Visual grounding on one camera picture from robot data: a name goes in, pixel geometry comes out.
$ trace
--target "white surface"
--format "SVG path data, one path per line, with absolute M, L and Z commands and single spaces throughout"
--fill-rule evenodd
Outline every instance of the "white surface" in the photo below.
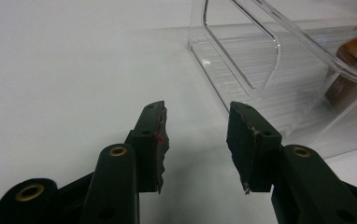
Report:
M 189 0 L 0 1 L 0 198 L 32 177 L 62 187 L 88 174 L 144 105 L 165 100 L 164 187 L 141 194 L 141 222 L 276 222 L 270 195 L 240 186 L 228 114 L 187 49 L 190 11 Z

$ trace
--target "clear plastic container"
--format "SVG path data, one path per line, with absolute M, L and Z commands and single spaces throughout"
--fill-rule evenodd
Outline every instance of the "clear plastic container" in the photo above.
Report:
M 357 95 L 339 108 L 325 95 L 339 76 L 357 85 L 336 57 L 355 37 L 357 1 L 193 0 L 189 45 L 227 109 L 252 105 L 284 145 L 327 158 L 357 149 Z

